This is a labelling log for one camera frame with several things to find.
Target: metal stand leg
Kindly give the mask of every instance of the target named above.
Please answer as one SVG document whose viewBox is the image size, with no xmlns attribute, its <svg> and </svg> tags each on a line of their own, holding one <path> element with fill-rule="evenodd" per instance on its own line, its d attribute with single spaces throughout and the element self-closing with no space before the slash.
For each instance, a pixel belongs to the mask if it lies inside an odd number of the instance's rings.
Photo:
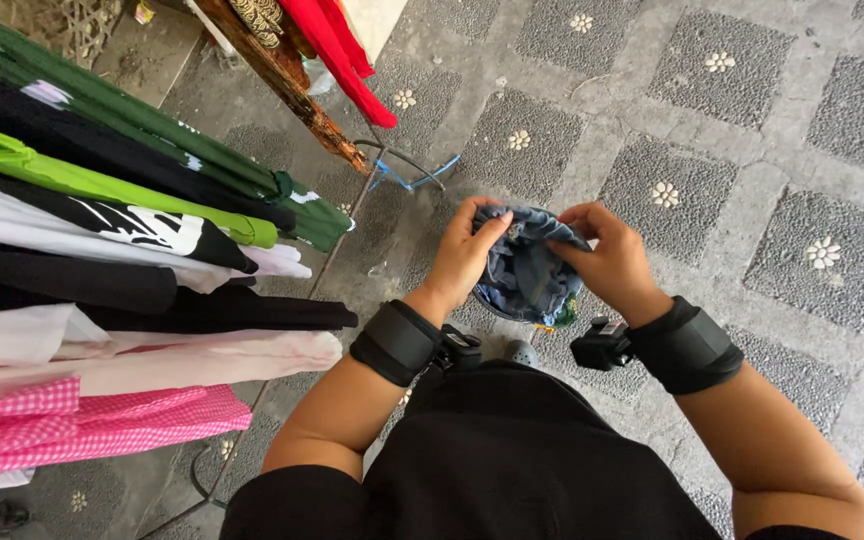
<svg viewBox="0 0 864 540">
<path fill-rule="evenodd" d="M 440 190 L 446 189 L 446 187 L 442 185 L 442 183 L 438 180 L 438 178 L 436 178 L 436 175 L 442 173 L 444 170 L 446 170 L 447 168 L 452 166 L 452 164 L 454 164 L 456 161 L 458 161 L 458 157 L 455 157 L 454 159 L 452 159 L 450 161 L 449 164 L 440 168 L 436 174 L 432 174 L 432 173 L 428 172 L 423 166 L 415 163 L 415 161 L 414 161 L 414 159 L 412 159 L 412 157 L 409 157 L 409 156 L 405 155 L 404 153 L 401 153 L 401 152 L 399 152 L 393 148 L 390 148 L 384 142 L 381 142 L 381 138 L 379 137 L 376 130 L 372 128 L 372 126 L 369 126 L 369 129 L 371 130 L 372 135 L 375 137 L 376 141 L 378 141 L 378 142 L 370 141 L 370 140 L 365 140 L 365 141 L 357 140 L 357 141 L 355 141 L 355 144 L 361 143 L 361 144 L 365 144 L 367 146 L 373 146 L 375 148 L 378 148 L 378 155 L 375 156 L 375 163 L 374 163 L 374 166 L 372 166 L 371 172 L 368 173 L 368 178 L 366 178 L 366 181 L 362 184 L 362 190 L 359 191 L 359 196 L 356 197 L 355 202 L 352 203 L 352 208 L 350 208 L 348 211 L 349 217 L 351 217 L 353 219 L 355 218 L 355 213 L 359 210 L 359 207 L 362 206 L 362 202 L 365 200 L 366 195 L 368 195 L 369 192 L 372 191 L 372 189 L 375 187 L 375 184 L 377 184 L 378 182 L 381 181 L 381 177 L 378 177 L 378 173 L 382 172 L 383 174 L 385 174 L 386 172 L 391 171 L 391 169 L 386 167 L 385 164 L 382 162 L 382 158 L 385 157 L 386 153 L 392 154 L 393 156 L 396 156 L 397 158 L 402 159 L 407 164 L 414 166 L 416 169 L 418 169 L 419 171 L 421 171 L 422 173 L 424 173 L 426 175 L 426 178 L 416 180 L 416 181 L 409 183 L 409 184 L 406 184 L 400 178 L 399 182 L 402 184 L 402 187 L 405 188 L 406 190 L 413 190 L 415 186 L 417 186 L 419 184 L 424 184 L 425 182 L 429 182 L 429 181 L 435 182 L 436 184 L 438 184 L 438 188 Z M 339 240 L 335 243 L 335 247 L 332 248 L 332 251 L 328 252 L 328 256 L 325 258 L 325 263 L 322 264 L 321 270 L 318 272 L 318 276 L 316 276 L 315 281 L 313 281 L 312 288 L 311 288 L 311 290 L 309 290 L 309 294 L 308 294 L 308 296 L 306 296 L 306 298 L 314 299 L 316 294 L 319 292 L 319 287 L 322 285 L 322 279 L 324 276 L 326 276 L 326 272 L 329 271 L 330 266 L 332 265 L 332 262 L 335 261 L 335 256 L 339 252 L 339 248 L 342 247 L 342 242 L 345 239 L 346 239 L 346 237 L 344 235 L 341 236 L 339 238 Z M 266 380 L 262 384 L 262 389 L 258 391 L 258 396 L 255 398 L 255 401 L 252 402 L 252 405 L 251 405 L 252 414 L 255 414 L 259 405 L 261 405 L 265 401 L 265 396 L 266 396 L 266 394 L 269 393 L 269 388 L 271 386 L 272 386 L 271 380 Z M 235 454 L 238 452 L 238 449 L 239 449 L 239 443 L 241 443 L 242 440 L 245 439 L 245 436 L 248 432 L 249 432 L 248 429 L 243 430 L 243 431 L 239 431 L 239 433 L 235 436 L 235 440 L 232 442 L 232 449 L 228 453 L 228 458 L 224 461 L 224 463 L 222 463 L 222 469 L 219 470 L 219 475 L 215 478 L 215 481 L 212 482 L 212 487 L 211 487 L 211 489 L 208 490 L 207 493 L 203 493 L 204 489 L 203 489 L 202 485 L 200 485 L 198 483 L 198 479 L 195 478 L 195 470 L 194 470 L 195 460 L 198 460 L 198 458 L 202 455 L 202 453 L 200 452 L 199 455 L 197 455 L 196 458 L 193 460 L 192 478 L 193 478 L 193 485 L 196 486 L 196 489 L 204 498 L 202 500 L 200 500 L 199 502 L 196 502 L 195 504 L 189 506 L 188 508 L 186 508 L 186 510 L 184 510 L 181 513 L 179 513 L 178 515 L 174 516 L 169 521 L 165 521 L 161 525 L 150 530 L 148 533 L 146 533 L 144 536 L 142 536 L 139 540 L 145 540 L 147 538 L 151 538 L 153 534 L 156 534 L 159 531 L 168 529 L 174 523 L 177 523 L 178 521 L 185 519 L 187 516 L 194 514 L 195 512 L 197 512 L 201 509 L 204 509 L 205 507 L 207 507 L 209 505 L 216 505 L 216 506 L 224 509 L 225 503 L 216 498 L 216 492 L 219 489 L 219 485 L 222 485 L 222 481 L 225 480 L 226 476 L 229 474 L 229 471 L 231 470 L 231 468 L 233 466 L 233 460 L 235 458 Z"/>
</svg>

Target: shoe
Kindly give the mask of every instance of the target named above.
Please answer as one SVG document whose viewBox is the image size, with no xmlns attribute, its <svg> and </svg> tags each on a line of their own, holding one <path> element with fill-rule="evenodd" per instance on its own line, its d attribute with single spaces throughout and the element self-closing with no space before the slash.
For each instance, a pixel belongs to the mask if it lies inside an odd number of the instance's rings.
<svg viewBox="0 0 864 540">
<path fill-rule="evenodd" d="M 528 341 L 515 339 L 505 346 L 505 354 L 502 356 L 502 360 L 536 367 L 539 365 L 539 354 Z"/>
</svg>

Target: person's left hand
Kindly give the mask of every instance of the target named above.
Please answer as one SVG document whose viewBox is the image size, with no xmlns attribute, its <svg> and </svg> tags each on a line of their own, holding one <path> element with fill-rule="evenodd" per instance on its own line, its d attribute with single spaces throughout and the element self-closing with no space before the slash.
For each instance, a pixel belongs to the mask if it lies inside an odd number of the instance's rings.
<svg viewBox="0 0 864 540">
<path fill-rule="evenodd" d="M 462 201 L 438 243 L 432 271 L 419 287 L 435 297 L 436 303 L 451 312 L 465 303 L 482 277 L 492 248 L 509 229 L 512 213 L 490 219 L 473 234 L 475 211 L 482 205 L 501 205 L 488 197 L 469 197 Z"/>
</svg>

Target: black wrist strap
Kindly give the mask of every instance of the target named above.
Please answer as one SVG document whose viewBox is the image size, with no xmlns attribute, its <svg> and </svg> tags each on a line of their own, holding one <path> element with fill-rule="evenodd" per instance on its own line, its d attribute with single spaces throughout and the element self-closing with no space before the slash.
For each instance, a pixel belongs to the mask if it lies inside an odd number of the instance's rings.
<svg viewBox="0 0 864 540">
<path fill-rule="evenodd" d="M 398 387 L 408 387 L 442 345 L 442 333 L 401 300 L 383 303 L 348 353 Z"/>
<path fill-rule="evenodd" d="M 670 394 L 721 385 L 738 373 L 744 353 L 709 314 L 681 296 L 668 313 L 626 330 L 632 351 Z"/>
</svg>

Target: stone floor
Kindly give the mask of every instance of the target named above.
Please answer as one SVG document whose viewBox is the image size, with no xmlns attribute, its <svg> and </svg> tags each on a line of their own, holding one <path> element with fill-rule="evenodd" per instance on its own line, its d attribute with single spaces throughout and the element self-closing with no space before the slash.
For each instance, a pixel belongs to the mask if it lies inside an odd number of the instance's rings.
<svg viewBox="0 0 864 540">
<path fill-rule="evenodd" d="M 462 158 L 444 193 L 393 183 L 373 191 L 322 297 L 365 319 L 413 288 L 466 195 L 553 212 L 602 199 L 642 232 L 661 286 L 725 325 L 864 483 L 864 0 L 412 0 L 376 69 L 368 84 L 390 108 L 398 91 L 415 102 L 393 109 L 389 140 L 427 166 Z M 351 138 L 365 134 L 340 92 L 321 98 Z M 193 55 L 163 109 L 337 205 L 362 185 L 249 70 Z M 307 264 L 323 259 L 306 252 Z M 309 287 L 260 284 L 296 296 Z M 588 292 L 579 306 L 582 320 L 553 334 L 498 320 L 473 300 L 453 317 L 489 351 L 531 339 L 543 369 L 654 448 L 731 536 L 728 484 L 662 388 L 639 365 L 606 374 L 572 361 L 570 340 L 609 313 Z M 222 497 L 258 470 L 316 379 L 273 384 Z M 258 384 L 237 391 L 254 397 Z M 232 437 L 208 441 L 195 464 L 204 482 Z M 206 446 L 43 467 L 20 490 L 35 523 L 13 536 L 150 531 L 198 500 L 189 471 Z M 76 493 L 87 506 L 72 505 Z M 155 538 L 215 538 L 221 520 L 212 507 Z"/>
</svg>

